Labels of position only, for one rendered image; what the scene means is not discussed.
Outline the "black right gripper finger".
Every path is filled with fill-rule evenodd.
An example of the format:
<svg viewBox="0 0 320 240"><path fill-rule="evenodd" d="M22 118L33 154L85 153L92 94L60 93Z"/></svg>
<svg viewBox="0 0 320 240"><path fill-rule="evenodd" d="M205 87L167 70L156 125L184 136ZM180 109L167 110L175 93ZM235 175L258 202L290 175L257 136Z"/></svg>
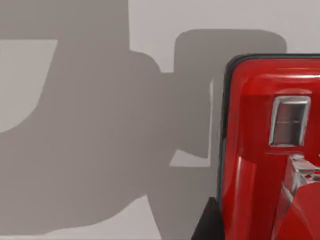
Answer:
<svg viewBox="0 0 320 240"><path fill-rule="evenodd" d="M223 217L215 197L208 199L191 240L225 240Z"/></svg>

